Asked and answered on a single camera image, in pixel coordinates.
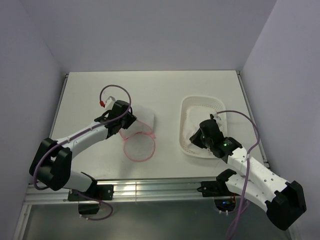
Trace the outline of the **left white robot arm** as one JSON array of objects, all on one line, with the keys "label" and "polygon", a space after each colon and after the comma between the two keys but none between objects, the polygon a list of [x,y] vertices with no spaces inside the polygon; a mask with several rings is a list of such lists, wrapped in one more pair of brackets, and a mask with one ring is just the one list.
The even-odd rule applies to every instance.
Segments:
[{"label": "left white robot arm", "polygon": [[97,181],[84,172],[73,171],[72,160],[94,144],[116,135],[121,129],[128,129],[136,120],[131,104],[117,100],[86,128],[61,139],[44,139],[29,168],[34,187],[53,191],[71,189],[79,191],[86,200],[95,198],[98,193]]}]

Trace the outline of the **white mesh laundry bag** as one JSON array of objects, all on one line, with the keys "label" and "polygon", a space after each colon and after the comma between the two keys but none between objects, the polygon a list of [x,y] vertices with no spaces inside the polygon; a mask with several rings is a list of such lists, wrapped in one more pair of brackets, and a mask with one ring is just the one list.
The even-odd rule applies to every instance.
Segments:
[{"label": "white mesh laundry bag", "polygon": [[134,105],[132,110],[136,121],[119,132],[124,141],[123,152],[133,162],[144,162],[152,158],[156,149],[155,113],[142,105]]}]

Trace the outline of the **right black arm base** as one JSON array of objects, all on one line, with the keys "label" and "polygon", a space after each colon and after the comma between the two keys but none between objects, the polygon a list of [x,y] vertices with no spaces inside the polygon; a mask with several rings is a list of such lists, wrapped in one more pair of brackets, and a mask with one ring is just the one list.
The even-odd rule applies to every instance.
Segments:
[{"label": "right black arm base", "polygon": [[217,180],[202,181],[196,189],[204,198],[214,198],[215,207],[222,212],[231,212],[236,209],[236,193]]}]

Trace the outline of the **white bra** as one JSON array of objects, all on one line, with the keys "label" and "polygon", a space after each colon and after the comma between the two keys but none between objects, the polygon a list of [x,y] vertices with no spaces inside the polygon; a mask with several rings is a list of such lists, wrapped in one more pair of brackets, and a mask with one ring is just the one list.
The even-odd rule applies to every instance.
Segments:
[{"label": "white bra", "polygon": [[[179,143],[180,149],[184,154],[196,158],[216,159],[209,149],[193,145],[189,138],[196,133],[201,122],[208,120],[210,114],[218,114],[219,111],[212,107],[201,105],[189,106],[183,111],[179,130]],[[228,133],[226,115],[220,113],[218,116],[222,119],[222,125],[218,124],[219,129],[226,136]]]}]

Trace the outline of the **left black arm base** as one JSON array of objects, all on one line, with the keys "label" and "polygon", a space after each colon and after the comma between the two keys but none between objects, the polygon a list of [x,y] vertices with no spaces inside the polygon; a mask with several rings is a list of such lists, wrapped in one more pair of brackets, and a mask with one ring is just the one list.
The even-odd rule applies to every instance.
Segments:
[{"label": "left black arm base", "polygon": [[82,217],[93,219],[92,216],[98,214],[100,210],[106,208],[109,210],[107,217],[110,217],[114,208],[109,204],[113,199],[114,186],[112,184],[98,184],[86,192],[71,189],[68,193],[68,202],[78,203],[78,213]]}]

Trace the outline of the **white perforated plastic basket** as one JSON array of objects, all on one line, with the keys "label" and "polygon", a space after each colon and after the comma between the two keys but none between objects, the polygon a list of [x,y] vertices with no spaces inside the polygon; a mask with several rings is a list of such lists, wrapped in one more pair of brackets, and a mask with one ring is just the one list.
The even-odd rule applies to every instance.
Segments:
[{"label": "white perforated plastic basket", "polygon": [[215,110],[219,110],[217,112],[218,114],[221,114],[220,112],[226,109],[224,103],[218,98],[211,97],[211,96],[201,96],[201,95],[187,96],[182,100],[182,103],[181,103],[180,128],[181,128],[181,122],[182,122],[181,118],[183,117],[183,111],[187,107],[191,107],[191,106],[205,106],[205,107],[214,108]]}]

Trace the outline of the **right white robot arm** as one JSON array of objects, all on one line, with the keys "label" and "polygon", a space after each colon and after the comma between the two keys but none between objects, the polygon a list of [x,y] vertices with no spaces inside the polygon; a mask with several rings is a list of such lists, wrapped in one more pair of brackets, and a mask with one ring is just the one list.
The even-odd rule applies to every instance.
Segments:
[{"label": "right white robot arm", "polygon": [[197,191],[203,197],[244,195],[244,198],[265,211],[268,219],[280,230],[287,230],[307,206],[303,187],[276,175],[250,156],[237,140],[225,137],[215,119],[200,123],[190,137],[192,144],[210,150],[232,168],[213,181],[202,181]]}]

